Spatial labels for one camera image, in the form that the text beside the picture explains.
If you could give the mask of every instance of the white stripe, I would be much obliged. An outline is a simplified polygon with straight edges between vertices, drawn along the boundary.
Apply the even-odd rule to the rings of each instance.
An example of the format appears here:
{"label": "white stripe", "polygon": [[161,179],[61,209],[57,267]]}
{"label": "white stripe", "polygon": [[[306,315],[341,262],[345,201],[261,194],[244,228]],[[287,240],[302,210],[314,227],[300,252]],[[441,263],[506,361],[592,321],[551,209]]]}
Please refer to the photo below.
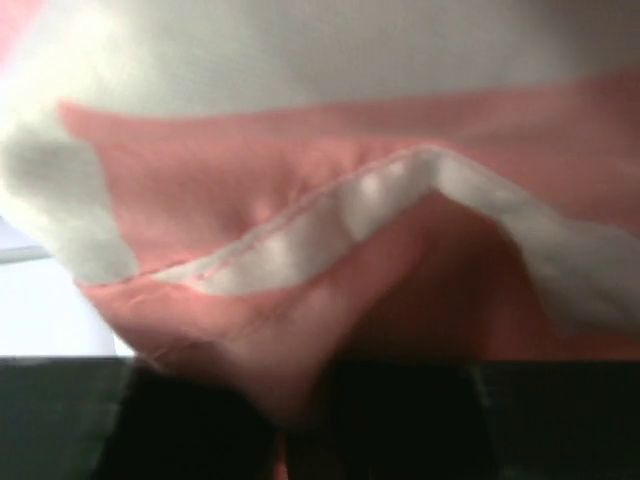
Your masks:
{"label": "white stripe", "polygon": [[304,201],[241,240],[155,278],[210,295],[301,284],[331,268],[438,190],[499,223],[522,249],[549,307],[564,319],[640,326],[640,241],[561,218],[524,190],[454,152],[419,148]]}

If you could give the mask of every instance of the black surface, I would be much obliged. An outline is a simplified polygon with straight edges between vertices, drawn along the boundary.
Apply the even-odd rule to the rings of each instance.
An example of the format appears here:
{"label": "black surface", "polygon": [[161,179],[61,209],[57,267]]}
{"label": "black surface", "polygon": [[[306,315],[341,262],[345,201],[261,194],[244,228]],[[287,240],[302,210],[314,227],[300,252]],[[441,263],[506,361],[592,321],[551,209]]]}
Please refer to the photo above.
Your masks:
{"label": "black surface", "polygon": [[640,363],[476,369],[505,479],[640,479]]}
{"label": "black surface", "polygon": [[[349,480],[640,479],[640,363],[344,364],[333,380],[324,434],[289,437],[291,480],[329,460]],[[238,395],[119,360],[0,362],[2,480],[269,478],[275,436]]]}
{"label": "black surface", "polygon": [[104,359],[0,361],[0,478],[89,478],[129,368]]}
{"label": "black surface", "polygon": [[349,478],[496,478],[464,368],[352,364],[338,369],[336,382],[335,421]]}
{"label": "black surface", "polygon": [[93,478],[269,478],[275,430],[241,397],[139,370]]}

